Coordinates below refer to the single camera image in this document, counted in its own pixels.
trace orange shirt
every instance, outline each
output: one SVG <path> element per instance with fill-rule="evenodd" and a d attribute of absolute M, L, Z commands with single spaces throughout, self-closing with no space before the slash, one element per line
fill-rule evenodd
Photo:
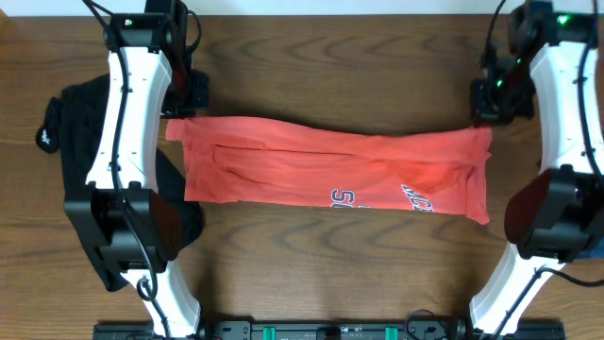
<path fill-rule="evenodd" d="M 332 132 L 251 117 L 171 120 L 186 200 L 465 214 L 486 211 L 491 130 L 407 137 Z"/>

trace white plastic casing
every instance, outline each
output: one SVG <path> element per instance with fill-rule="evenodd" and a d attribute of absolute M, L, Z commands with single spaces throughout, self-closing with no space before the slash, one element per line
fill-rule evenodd
<path fill-rule="evenodd" d="M 530 63 L 530 77 L 539 98 L 543 154 L 540 173 L 573 165 L 575 172 L 593 174 L 585 157 L 579 119 L 577 75 L 584 43 L 546 44 Z M 596 98 L 597 50 L 587 55 L 583 76 L 585 111 L 592 147 L 598 164 L 604 164 L 604 143 Z"/>
<path fill-rule="evenodd" d="M 535 270 L 542 266 L 560 270 L 564 267 L 564 263 L 559 263 L 556 259 L 538 256 L 525 260 L 518 254 L 516 245 L 508 243 L 495 272 L 480 293 L 474 296 L 470 302 L 470 316 L 474 328 L 493 334 L 505 317 L 506 312 L 512 307 L 535 274 Z M 516 332 L 520 316 L 549 277 L 551 277 L 550 273 L 544 273 L 535 282 L 506 323 L 501 334 Z"/>
<path fill-rule="evenodd" d="M 151 285 L 149 271 L 146 269 L 130 269 L 122 273 L 122 277 L 130 282 L 135 289 L 138 281 L 143 277 L 147 277 L 149 286 Z M 182 338 L 195 334 L 201 316 L 201 306 L 191 295 L 180 272 L 180 266 L 176 261 L 169 262 L 166 271 L 158 274 L 158 288 L 156 301 L 168 318 L 170 337 Z M 144 306 L 153 319 L 153 332 L 165 336 L 161 319 L 153 304 L 144 301 Z"/>
<path fill-rule="evenodd" d="M 172 81 L 172 67 L 163 52 L 149 53 L 146 47 L 123 47 L 129 74 L 129 88 L 118 148 L 119 185 L 137 181 L 145 189 L 158 191 L 155 154 L 158 146 L 159 117 L 163 98 Z M 117 54 L 109 53 L 109 101 L 103 136 L 86 183 L 97 189 L 113 189 L 111 149 L 122 100 L 122 68 Z"/>

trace green led light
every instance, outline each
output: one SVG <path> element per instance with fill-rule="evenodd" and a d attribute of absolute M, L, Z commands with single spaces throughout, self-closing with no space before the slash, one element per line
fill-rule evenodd
<path fill-rule="evenodd" d="M 558 16 L 558 24 L 564 26 L 570 20 L 570 15 L 559 15 Z"/>

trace wooden table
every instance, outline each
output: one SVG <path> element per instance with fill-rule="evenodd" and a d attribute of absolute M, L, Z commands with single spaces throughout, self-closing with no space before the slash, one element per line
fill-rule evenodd
<path fill-rule="evenodd" d="M 488 22 L 486 16 L 203 17 L 195 67 L 211 78 L 209 114 L 395 135 L 464 128 Z M 503 24 L 495 37 L 505 45 Z M 11 19 L 5 29 L 2 339 L 86 339 L 97 322 L 149 319 L 133 289 L 103 288 L 63 212 L 59 154 L 47 155 L 33 142 L 50 97 L 106 73 L 107 56 L 92 18 Z M 420 212 L 203 204 L 206 229 L 179 256 L 187 283 L 215 318 L 463 313 L 495 269 L 505 246 L 506 204 L 536 175 L 541 153 L 538 120 L 519 119 L 494 135 L 488 227 Z M 159 145 L 182 167 L 180 144 L 161 136 Z M 595 280 L 604 277 L 603 264 L 577 262 L 565 272 Z M 604 290 L 553 279 L 525 316 L 558 317 L 570 339 L 597 339 L 603 305 Z"/>

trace cable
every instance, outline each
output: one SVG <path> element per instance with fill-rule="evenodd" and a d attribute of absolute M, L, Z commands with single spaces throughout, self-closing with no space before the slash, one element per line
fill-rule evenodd
<path fill-rule="evenodd" d="M 491 19 L 491 24 L 489 25 L 489 32 L 487 33 L 487 40 L 486 40 L 486 43 L 484 44 L 484 51 L 482 54 L 483 57 L 486 57 L 487 51 L 489 50 L 489 47 L 491 46 L 491 37 L 493 36 L 493 30 L 495 29 L 495 22 L 497 21 L 499 12 L 501 11 L 501 9 L 503 8 L 503 5 L 505 5 L 505 3 L 506 3 L 506 0 L 501 0 L 499 5 L 497 6 L 497 9 L 495 10 L 495 14 L 493 14 L 493 18 Z"/>
<path fill-rule="evenodd" d="M 118 152 L 119 152 L 118 148 L 120 145 L 120 138 L 122 136 L 122 125 L 124 123 L 124 111 L 126 110 L 127 96 L 128 96 L 128 92 L 130 89 L 129 84 L 128 84 L 128 74 L 127 74 L 127 69 L 126 69 L 126 62 L 124 61 L 124 55 L 122 54 L 122 50 L 120 49 L 120 47 L 117 43 L 115 33 L 113 32 L 111 27 L 109 27 L 109 25 L 107 25 L 107 23 L 105 23 L 105 21 L 103 20 L 103 18 L 101 18 L 101 16 L 96 11 L 96 9 L 94 9 L 94 5 L 92 4 L 91 0 L 82 0 L 82 1 L 84 2 L 84 4 L 86 4 L 86 6 L 88 6 L 88 8 L 92 12 L 92 14 L 96 18 L 96 20 L 99 22 L 99 24 L 101 24 L 101 26 L 107 33 L 109 43 L 111 45 L 115 46 L 115 49 L 116 49 L 115 53 L 117 55 L 118 60 L 120 61 L 120 68 L 122 69 L 122 80 L 124 83 L 122 86 L 122 100 L 120 102 L 120 109 L 119 109 L 118 115 L 117 115 L 117 122 L 115 123 L 115 135 L 113 136 L 113 146 L 111 148 L 111 162 L 110 162 L 109 166 L 111 168 L 111 179 L 113 181 L 113 190 L 115 192 L 115 197 L 117 199 L 117 205 L 120 208 L 120 210 L 122 211 L 122 215 L 124 216 L 124 219 L 126 221 L 126 226 L 128 227 L 128 229 L 134 236 L 136 243 L 141 248 L 144 260 L 147 264 L 147 267 L 149 269 L 150 276 L 151 276 L 152 290 L 149 293 L 149 295 L 146 295 L 145 293 L 143 293 L 143 290 L 140 288 L 140 286 L 142 285 L 141 281 L 139 281 L 137 284 L 137 292 L 139 293 L 139 296 L 141 296 L 141 298 L 143 300 L 152 301 L 158 294 L 158 275 L 155 272 L 155 270 L 153 269 L 153 266 L 151 265 L 151 257 L 149 256 L 149 252 L 148 252 L 146 246 L 143 245 L 143 241 L 141 241 L 141 235 L 134 228 L 134 223 L 132 222 L 132 218 L 126 208 L 128 206 L 128 202 L 127 202 L 126 197 L 122 193 L 122 189 L 120 188 L 119 179 L 118 179 L 118 170 L 119 170 L 119 164 L 117 162 Z"/>
<path fill-rule="evenodd" d="M 413 334 L 411 331 L 409 331 L 409 324 L 411 323 L 411 319 L 412 319 L 412 318 L 413 318 L 413 317 L 414 317 L 416 314 L 418 314 L 418 313 L 426 313 L 426 314 L 432 315 L 432 316 L 434 316 L 434 318 L 436 318 L 436 315 L 435 315 L 433 312 L 431 312 L 431 311 L 429 311 L 429 310 L 425 310 L 425 309 L 417 310 L 417 311 L 415 311 L 415 312 L 411 313 L 411 315 L 409 315 L 409 317 L 408 317 L 408 318 L 407 318 L 407 320 L 405 321 L 405 332 L 406 332 L 406 333 L 407 333 L 407 334 L 408 334 L 408 335 L 411 337 L 411 339 L 413 339 L 413 340 L 420 340 L 420 339 L 419 339 L 417 336 L 415 336 L 415 334 Z M 439 325 L 440 325 L 440 326 L 443 328 L 443 331 L 445 331 L 445 336 L 440 337 L 440 338 L 438 338 L 438 339 L 436 339 L 436 340 L 445 340 L 445 339 L 446 339 L 446 327 L 445 327 L 445 325 L 443 325 L 443 324 L 441 323 L 441 321 L 439 321 L 438 319 L 436 320 L 436 322 L 438 322 L 438 324 L 439 324 Z"/>
<path fill-rule="evenodd" d="M 99 5 L 99 4 L 97 4 L 97 3 L 95 3 L 95 2 L 94 2 L 94 1 L 92 1 L 92 0 L 91 0 L 91 4 L 92 4 L 93 6 L 95 6 L 96 8 L 101 9 L 102 11 L 106 12 L 106 13 L 107 13 L 109 16 L 110 16 L 110 15 L 113 15 L 113 12 L 112 12 L 112 11 L 110 11 L 110 10 L 108 10 L 108 9 L 106 9 L 106 8 L 104 8 L 104 7 L 102 7 L 101 5 Z"/>
<path fill-rule="evenodd" d="M 532 278 L 530 278 L 530 281 L 527 283 L 525 288 L 522 290 L 522 293 L 520 293 L 520 296 L 518 296 L 518 298 L 516 299 L 516 301 L 513 303 L 512 307 L 510 308 L 510 310 L 506 312 L 506 315 L 504 316 L 503 320 L 499 324 L 499 327 L 497 327 L 495 333 L 493 333 L 488 338 L 488 340 L 495 340 L 496 338 L 499 337 L 499 335 L 501 335 L 501 332 L 506 327 L 506 324 L 508 323 L 508 321 L 510 321 L 510 318 L 512 318 L 512 315 L 514 314 L 514 312 L 516 312 L 516 309 L 518 308 L 520 303 L 522 303 L 522 300 L 525 299 L 525 297 L 529 293 L 532 286 L 535 284 L 535 282 L 538 279 L 541 278 L 541 275 L 543 273 L 551 273 L 553 275 L 556 275 L 560 278 L 565 279 L 566 281 L 569 281 L 569 282 L 579 285 L 581 287 L 586 287 L 586 288 L 604 287 L 604 280 L 597 280 L 597 281 L 579 280 L 579 279 L 571 277 L 568 274 L 564 274 L 561 271 L 551 269 L 551 268 L 541 267 L 541 268 L 535 270 L 535 274 L 532 276 Z"/>
<path fill-rule="evenodd" d="M 581 129 L 583 130 L 583 144 L 585 145 L 585 156 L 587 156 L 587 160 L 589 161 L 592 169 L 594 170 L 594 174 L 596 175 L 600 189 L 604 189 L 604 178 L 602 177 L 602 173 L 600 172 L 600 169 L 597 166 L 596 157 L 594 156 L 594 148 L 592 147 L 592 140 L 589 135 L 589 128 L 587 127 L 587 113 L 585 111 L 585 93 L 583 90 L 583 83 L 586 80 L 585 77 L 583 77 L 583 73 L 585 71 L 585 63 L 587 62 L 587 56 L 589 55 L 589 51 L 592 47 L 592 44 L 597 42 L 597 0 L 594 0 L 593 3 L 594 26 L 592 27 L 592 32 L 590 33 L 589 40 L 585 44 L 585 48 L 583 48 L 583 53 L 581 55 L 581 60 L 579 63 L 579 74 L 577 75 L 577 91 L 579 97 L 579 117 L 581 121 Z"/>
<path fill-rule="evenodd" d="M 147 294 L 149 294 L 150 288 L 149 288 L 149 283 L 147 280 L 145 280 L 143 282 L 143 286 L 144 286 L 144 289 L 147 291 Z M 164 332 L 165 338 L 170 339 L 170 328 L 168 327 L 168 318 L 161 310 L 161 307 L 159 306 L 157 300 L 153 299 L 151 301 L 151 304 L 153 305 L 153 308 L 156 310 L 156 312 L 158 312 L 159 319 L 161 320 L 161 325 L 163 326 L 163 332 Z"/>
<path fill-rule="evenodd" d="M 199 42 L 201 41 L 201 24 L 199 24 L 199 18 L 197 17 L 197 14 L 195 14 L 194 11 L 187 10 L 187 14 L 191 14 L 193 18 L 195 18 L 195 22 L 197 23 L 197 39 L 195 39 L 191 46 L 187 47 L 187 55 L 190 56 L 197 49 L 197 46 L 199 46 Z"/>

